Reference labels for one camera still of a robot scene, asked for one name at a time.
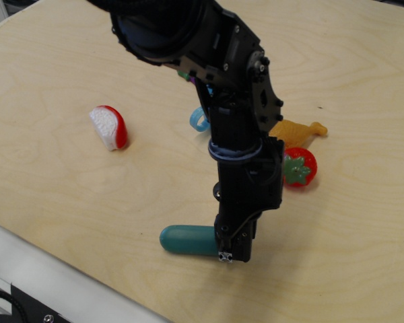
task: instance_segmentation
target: wooden table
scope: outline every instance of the wooden table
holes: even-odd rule
[[[217,212],[197,95],[84,0],[0,26],[0,225],[175,322],[404,322],[404,9],[220,3],[261,38],[284,116],[329,128],[309,146],[316,180],[264,213],[252,260],[161,248],[164,227]],[[97,137],[99,104],[123,115],[128,149]]]

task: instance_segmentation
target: blue plastic ring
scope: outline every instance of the blue plastic ring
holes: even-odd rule
[[[211,127],[201,106],[191,114],[190,125],[200,133],[208,130]]]

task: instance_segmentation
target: yellow toy fish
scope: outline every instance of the yellow toy fish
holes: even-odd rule
[[[289,120],[277,122],[269,131],[269,136],[277,137],[284,141],[285,148],[301,147],[306,140],[313,135],[325,136],[328,129],[319,122],[313,122],[310,126],[295,123]]]

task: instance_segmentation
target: white plastic object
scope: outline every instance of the white plastic object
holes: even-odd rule
[[[109,151],[127,144],[127,129],[122,116],[111,106],[97,106],[90,112],[97,134]]]

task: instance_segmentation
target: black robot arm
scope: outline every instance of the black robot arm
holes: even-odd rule
[[[268,136],[283,102],[259,39],[214,0],[89,1],[111,13],[112,31],[138,59],[195,78],[218,164],[219,257],[249,261],[257,219],[279,207],[283,183],[283,142]]]

